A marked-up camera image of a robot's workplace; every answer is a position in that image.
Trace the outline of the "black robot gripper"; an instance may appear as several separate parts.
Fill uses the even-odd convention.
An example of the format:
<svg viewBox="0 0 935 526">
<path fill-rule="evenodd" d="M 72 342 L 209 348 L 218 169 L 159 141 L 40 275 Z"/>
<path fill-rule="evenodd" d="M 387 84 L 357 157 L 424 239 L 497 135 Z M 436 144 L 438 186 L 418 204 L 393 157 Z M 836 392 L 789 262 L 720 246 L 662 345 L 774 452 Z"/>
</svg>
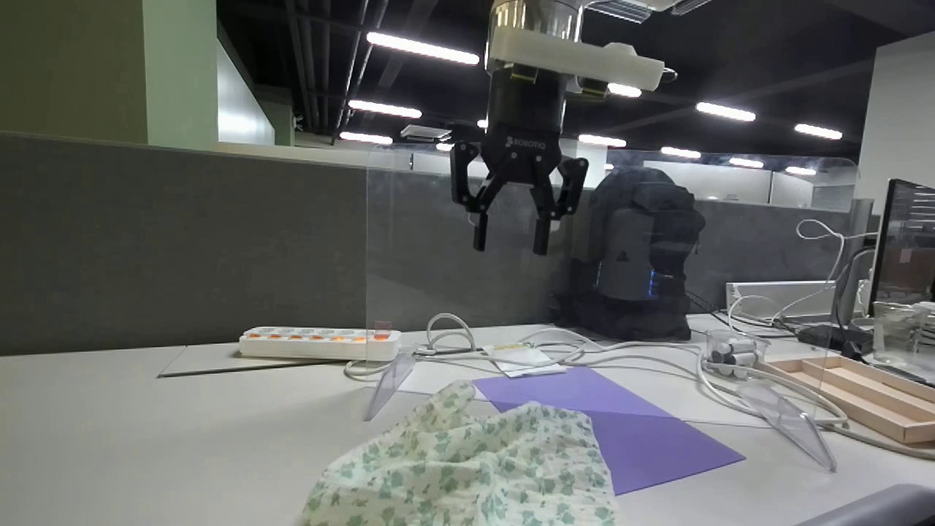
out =
<svg viewBox="0 0 935 526">
<path fill-rule="evenodd" d="M 549 249 L 554 220 L 579 207 L 586 160 L 560 157 L 557 135 L 563 120 L 563 79 L 549 69 L 497 60 L 488 94 L 488 132 L 482 160 L 488 176 L 479 190 L 468 183 L 468 166 L 479 155 L 471 144 L 449 150 L 449 199 L 472 217 L 472 249 L 488 239 L 488 207 L 507 183 L 532 183 L 535 199 L 535 255 Z"/>
</svg>

